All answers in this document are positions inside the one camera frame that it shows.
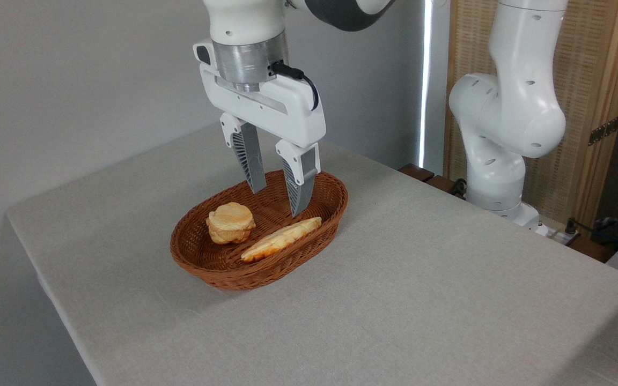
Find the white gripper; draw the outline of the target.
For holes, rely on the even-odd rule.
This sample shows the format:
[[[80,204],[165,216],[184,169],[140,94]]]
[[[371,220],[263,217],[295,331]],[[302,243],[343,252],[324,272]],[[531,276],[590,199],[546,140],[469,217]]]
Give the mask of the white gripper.
[[[284,139],[276,144],[283,160],[290,211],[297,217],[311,201],[314,179],[321,171],[317,142],[326,134],[322,105],[312,110],[314,95],[304,81],[276,76],[259,91],[238,90],[220,76],[212,41],[193,46],[204,90],[222,110],[220,125],[226,146],[233,149],[253,194],[267,186],[257,127]]]

